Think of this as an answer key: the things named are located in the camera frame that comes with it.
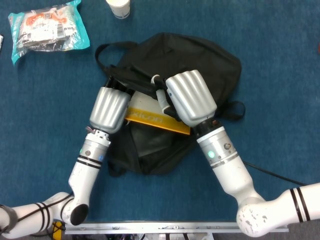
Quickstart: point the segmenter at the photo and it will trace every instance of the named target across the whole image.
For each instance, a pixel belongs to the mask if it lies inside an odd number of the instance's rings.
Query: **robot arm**
[[[236,221],[243,233],[260,237],[283,225],[320,218],[320,183],[286,190],[273,201],[256,192],[225,128],[213,119],[217,105],[197,70],[170,77],[165,85],[179,117],[196,133],[223,190],[236,199]]]
[[[54,219],[72,225],[86,219],[90,194],[111,143],[109,134],[120,129],[130,98],[126,92],[100,88],[90,116],[93,129],[87,128],[89,133],[69,177],[73,195],[60,192],[44,202],[13,208],[0,205],[0,233],[4,237],[14,239],[43,231]]]

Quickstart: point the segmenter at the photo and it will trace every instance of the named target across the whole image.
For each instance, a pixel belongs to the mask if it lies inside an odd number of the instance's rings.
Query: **white cup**
[[[130,0],[106,0],[114,16],[118,19],[125,19],[130,14]]]

